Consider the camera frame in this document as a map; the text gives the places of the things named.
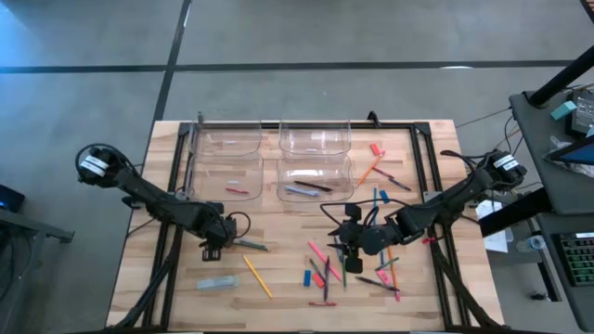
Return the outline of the dark grey desk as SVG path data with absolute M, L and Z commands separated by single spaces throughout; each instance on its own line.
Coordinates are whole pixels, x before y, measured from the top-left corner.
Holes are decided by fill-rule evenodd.
M 594 232 L 594 215 L 563 216 L 540 213 L 536 217 L 536 221 L 542 237 L 546 241 L 549 255 L 577 325 L 583 331 L 594 333 L 594 286 L 574 287 L 571 285 L 553 241 L 554 234 Z

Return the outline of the tablet with blue screen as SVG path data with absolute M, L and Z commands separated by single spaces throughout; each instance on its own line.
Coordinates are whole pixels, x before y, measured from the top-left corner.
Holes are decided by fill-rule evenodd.
M 550 161 L 594 166 L 594 135 L 575 142 L 564 142 L 552 136 L 552 151 L 545 155 Z

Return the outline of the black pen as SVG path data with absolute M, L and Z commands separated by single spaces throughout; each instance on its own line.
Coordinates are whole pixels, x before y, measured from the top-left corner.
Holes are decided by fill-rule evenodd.
M 300 185 L 300 186 L 309 186 L 309 187 L 312 187 L 314 189 L 321 190 L 323 192 L 332 192 L 333 191 L 333 189 L 330 188 L 330 187 L 316 185 L 316 184 L 312 184 L 312 183 L 307 183 L 307 182 L 304 182 L 304 181 L 295 180 L 295 181 L 293 181 L 293 183 L 295 183 L 296 185 Z

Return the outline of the orange pencil pink eraser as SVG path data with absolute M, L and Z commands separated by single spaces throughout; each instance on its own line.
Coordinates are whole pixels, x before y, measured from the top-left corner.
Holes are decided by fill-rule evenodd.
M 380 163 L 381 159 L 385 156 L 386 150 L 380 151 L 380 154 L 376 156 L 375 160 L 367 167 L 367 169 L 362 173 L 360 178 L 357 180 L 355 188 L 359 187 L 361 184 L 365 182 L 368 175 L 373 171 L 373 169 Z
M 397 283 L 397 279 L 396 279 L 396 271 L 395 271 L 395 262 L 397 261 L 396 258 L 393 255 L 393 252 L 391 250 L 390 247 L 386 248 L 387 253 L 388 253 L 388 257 L 389 257 L 389 266 L 390 266 L 390 272 L 391 272 L 391 276 L 392 276 L 392 281 L 393 281 L 393 285 L 395 288 L 395 299 L 397 302 L 401 301 L 401 293 L 400 290 L 398 288 L 398 283 Z

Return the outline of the grey metal stand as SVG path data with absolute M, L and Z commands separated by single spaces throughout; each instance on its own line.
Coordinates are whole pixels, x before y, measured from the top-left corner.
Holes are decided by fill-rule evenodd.
M 46 238 L 70 243 L 74 233 L 0 209 L 0 334 L 15 334 L 15 319 Z

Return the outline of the yellow pencil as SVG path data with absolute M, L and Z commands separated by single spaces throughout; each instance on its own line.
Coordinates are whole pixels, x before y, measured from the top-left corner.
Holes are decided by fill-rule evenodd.
M 274 296 L 271 292 L 271 290 L 269 289 L 269 287 L 265 284 L 265 282 L 263 281 L 263 279 L 261 278 L 261 276 L 259 275 L 259 273 L 257 272 L 257 270 L 255 269 L 255 267 L 253 266 L 252 262 L 248 259 L 248 257 L 244 254 L 241 255 L 243 261 L 245 262 L 245 264 L 248 266 L 248 268 L 250 269 L 250 271 L 252 272 L 252 274 L 254 275 L 255 279 L 258 281 L 259 285 L 261 286 L 261 288 L 264 290 L 265 294 L 267 295 L 267 297 L 272 300 L 274 299 Z

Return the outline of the black keyboard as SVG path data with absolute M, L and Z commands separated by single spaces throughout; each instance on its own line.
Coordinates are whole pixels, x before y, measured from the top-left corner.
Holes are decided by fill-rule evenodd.
M 571 285 L 594 286 L 594 232 L 554 234 L 553 241 Z

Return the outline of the black support beam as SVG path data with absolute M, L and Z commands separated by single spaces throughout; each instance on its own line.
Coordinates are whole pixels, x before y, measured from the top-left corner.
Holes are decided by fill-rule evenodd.
M 541 187 L 481 218 L 479 226 L 482 236 L 486 238 L 539 213 L 551 211 L 549 195 L 545 188 Z

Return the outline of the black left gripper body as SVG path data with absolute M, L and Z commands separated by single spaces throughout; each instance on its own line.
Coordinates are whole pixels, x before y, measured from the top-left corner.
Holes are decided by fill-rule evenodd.
M 237 237 L 237 221 L 230 215 L 223 216 L 203 212 L 200 219 L 202 222 L 200 232 L 203 238 L 200 246 L 203 248 L 228 248 Z

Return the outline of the blue-grey pen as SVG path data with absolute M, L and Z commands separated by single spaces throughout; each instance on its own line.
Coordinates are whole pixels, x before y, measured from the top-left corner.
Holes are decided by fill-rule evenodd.
M 299 188 L 296 186 L 285 186 L 284 189 L 287 192 L 293 193 L 293 194 L 301 194 L 307 197 L 319 197 L 320 193 L 317 190 L 309 190 L 309 189 L 303 189 L 303 188 Z

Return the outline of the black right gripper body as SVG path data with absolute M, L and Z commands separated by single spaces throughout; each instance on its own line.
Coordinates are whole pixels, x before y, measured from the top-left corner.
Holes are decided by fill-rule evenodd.
M 343 248 L 347 256 L 357 257 L 359 250 L 376 255 L 401 240 L 402 230 L 396 223 L 363 226 L 354 220 L 343 222 Z

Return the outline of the dark pens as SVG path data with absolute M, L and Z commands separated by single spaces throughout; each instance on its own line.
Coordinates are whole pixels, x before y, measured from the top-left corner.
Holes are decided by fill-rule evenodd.
M 363 276 L 356 276 L 355 279 L 358 280 L 358 281 L 360 281 L 360 282 L 363 282 L 363 283 L 366 283 L 366 284 L 369 284 L 369 285 L 372 285 L 372 286 L 380 287 L 382 289 L 387 289 L 387 290 L 390 290 L 390 291 L 393 291 L 393 292 L 399 292 L 400 291 L 398 288 L 395 288 L 395 287 L 392 287 L 392 286 L 388 286 L 388 285 L 386 285 L 384 283 L 381 283 L 379 281 L 375 281 L 375 280 L 372 280 L 372 279 L 369 279 L 369 278 L 366 278 L 366 277 L 363 277 Z

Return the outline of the black aluminium table frame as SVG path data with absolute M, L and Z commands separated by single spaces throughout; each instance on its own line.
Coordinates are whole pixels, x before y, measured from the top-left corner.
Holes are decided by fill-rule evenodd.
M 442 191 L 463 180 L 463 160 L 444 156 L 444 150 L 461 155 L 454 123 L 450 120 L 382 121 L 375 128 L 370 121 L 351 123 L 351 149 L 343 153 L 352 163 L 353 196 L 344 201 L 293 203 L 277 195 L 277 161 L 287 152 L 278 145 L 281 122 L 257 121 L 262 141 L 254 152 L 264 160 L 263 189 L 257 199 L 220 202 L 226 214 L 238 222 L 240 235 L 267 246 L 269 251 L 233 245 L 221 251 L 221 260 L 201 259 L 201 240 L 175 225 L 151 223 L 147 212 L 136 211 L 131 219 L 136 228 L 126 238 L 123 259 L 106 321 L 111 332 L 249 331 L 274 332 L 368 332 L 368 331 L 467 331 L 502 323 L 502 313 L 481 229 L 474 211 L 449 228 L 431 227 L 407 244 L 390 247 L 395 262 L 401 301 L 395 292 L 355 279 L 363 276 L 381 282 L 374 269 L 380 255 L 363 257 L 361 274 L 346 274 L 342 281 L 329 274 L 328 302 L 334 307 L 310 306 L 323 302 L 323 289 L 311 282 L 303 285 L 304 271 L 314 271 L 313 259 L 324 276 L 320 260 L 307 242 L 312 241 L 330 258 L 342 274 L 341 263 L 329 234 L 338 227 L 330 220 L 344 218 L 345 202 L 364 203 L 373 208 L 373 187 L 378 186 L 379 216 L 401 207 L 398 203 L 423 202 L 424 191 Z M 192 197 L 193 168 L 198 153 L 199 125 L 158 122 L 152 132 L 144 164 L 144 178 L 159 188 Z M 412 191 L 392 184 L 388 177 L 372 171 L 355 188 L 362 173 L 375 160 L 370 149 L 376 144 L 386 150 L 376 166 Z M 391 201 L 385 204 L 380 191 Z M 439 238 L 422 244 L 425 238 Z M 243 261 L 244 254 L 271 290 L 270 300 Z M 237 276 L 231 289 L 197 290 L 199 280 Z

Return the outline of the dark device blue light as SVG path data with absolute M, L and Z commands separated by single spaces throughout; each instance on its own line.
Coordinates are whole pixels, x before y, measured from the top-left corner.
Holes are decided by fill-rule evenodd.
M 26 197 L 18 191 L 0 185 L 0 209 L 10 212 L 20 212 Z

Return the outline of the black stand pole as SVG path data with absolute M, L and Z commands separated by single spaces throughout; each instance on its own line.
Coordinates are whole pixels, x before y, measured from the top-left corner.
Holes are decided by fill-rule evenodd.
M 540 108 L 568 84 L 594 66 L 594 45 L 529 96 L 530 105 Z

